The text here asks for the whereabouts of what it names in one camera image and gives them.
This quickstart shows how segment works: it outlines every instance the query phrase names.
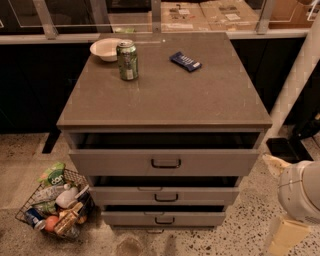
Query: green soda can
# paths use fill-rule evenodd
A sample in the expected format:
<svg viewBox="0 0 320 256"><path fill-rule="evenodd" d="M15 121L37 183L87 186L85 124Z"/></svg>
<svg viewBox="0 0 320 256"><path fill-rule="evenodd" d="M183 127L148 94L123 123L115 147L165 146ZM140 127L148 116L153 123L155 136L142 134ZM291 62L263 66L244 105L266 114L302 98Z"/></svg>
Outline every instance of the green soda can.
<svg viewBox="0 0 320 256"><path fill-rule="evenodd" d="M137 49L132 40L121 40L117 45L120 77L132 80L138 77Z"/></svg>

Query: drawer cabinet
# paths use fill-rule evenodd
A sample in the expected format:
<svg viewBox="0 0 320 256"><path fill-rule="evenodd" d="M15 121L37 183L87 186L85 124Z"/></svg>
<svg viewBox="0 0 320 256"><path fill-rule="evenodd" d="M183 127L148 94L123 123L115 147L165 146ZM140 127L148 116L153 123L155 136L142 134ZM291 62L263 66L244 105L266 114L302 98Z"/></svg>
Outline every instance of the drawer cabinet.
<svg viewBox="0 0 320 256"><path fill-rule="evenodd" d="M260 133L68 134L70 157L113 227L215 227L257 157Z"/></svg>
<svg viewBox="0 0 320 256"><path fill-rule="evenodd" d="M230 40L117 37L135 42L139 77L124 81L116 63L90 56L57 124L102 218L113 228L221 225L272 124ZM171 63L177 51L201 68Z"/></svg>

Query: countertop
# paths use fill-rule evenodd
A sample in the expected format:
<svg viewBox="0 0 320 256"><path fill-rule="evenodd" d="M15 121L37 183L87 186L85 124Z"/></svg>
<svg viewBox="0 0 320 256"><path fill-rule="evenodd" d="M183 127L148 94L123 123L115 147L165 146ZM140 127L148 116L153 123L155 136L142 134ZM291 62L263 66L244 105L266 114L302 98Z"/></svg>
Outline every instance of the countertop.
<svg viewBox="0 0 320 256"><path fill-rule="evenodd" d="M139 77L91 55L59 128L269 128L271 119L225 33L106 34L132 39ZM192 73L169 60L181 51L202 63Z"/></svg>

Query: speckled floor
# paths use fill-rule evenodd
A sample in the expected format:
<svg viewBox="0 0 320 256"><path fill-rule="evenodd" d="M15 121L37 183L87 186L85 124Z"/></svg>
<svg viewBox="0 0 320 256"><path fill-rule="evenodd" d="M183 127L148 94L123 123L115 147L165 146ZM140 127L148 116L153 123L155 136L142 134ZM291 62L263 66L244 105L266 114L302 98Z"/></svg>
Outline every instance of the speckled floor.
<svg viewBox="0 0 320 256"><path fill-rule="evenodd" d="M76 241L34 231L16 220L15 214L37 188L35 179L58 160L75 170L62 136L51 154L41 154L46 138L47 134L0 135L0 255L268 255L269 227L283 210L277 201L277 179L261 157L243 179L223 225L215 230L112 230L97 210ZM313 227L289 255L320 255L320 228Z"/></svg>

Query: drawer handle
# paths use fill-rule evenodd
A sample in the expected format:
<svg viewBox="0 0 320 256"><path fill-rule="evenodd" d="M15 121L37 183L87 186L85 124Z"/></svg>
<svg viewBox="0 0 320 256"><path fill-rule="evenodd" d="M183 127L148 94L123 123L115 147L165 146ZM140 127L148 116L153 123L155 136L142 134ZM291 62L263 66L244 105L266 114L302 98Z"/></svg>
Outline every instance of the drawer handle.
<svg viewBox="0 0 320 256"><path fill-rule="evenodd" d="M177 164L176 165L157 165L155 164L155 160L151 159L151 165L153 168L157 168L157 169L177 169L181 166L181 159L177 160Z"/></svg>
<svg viewBox="0 0 320 256"><path fill-rule="evenodd" d="M172 218L172 221L158 221L158 218L157 217L155 217L154 218L154 222L156 223L156 224L159 224L159 225L171 225L171 224L173 224L174 223L174 221L175 221L175 218L173 217Z"/></svg>
<svg viewBox="0 0 320 256"><path fill-rule="evenodd" d="M176 198L174 199L159 199L157 194L154 194L154 200L157 202L162 202L162 203L169 203L169 202L176 202L178 201L179 195L176 194Z"/></svg>

